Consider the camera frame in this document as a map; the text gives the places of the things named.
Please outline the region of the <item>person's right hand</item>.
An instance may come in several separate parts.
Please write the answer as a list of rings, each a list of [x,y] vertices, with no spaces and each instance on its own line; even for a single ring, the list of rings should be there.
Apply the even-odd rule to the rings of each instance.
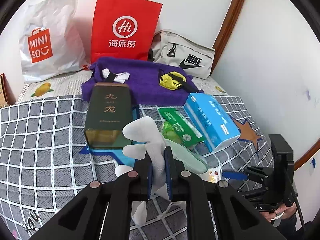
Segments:
[[[281,204],[275,211],[273,212],[261,212],[261,214],[267,219],[267,221],[271,222],[276,219],[288,219],[292,217],[297,211],[296,203],[294,202],[292,206],[286,206],[285,204]]]

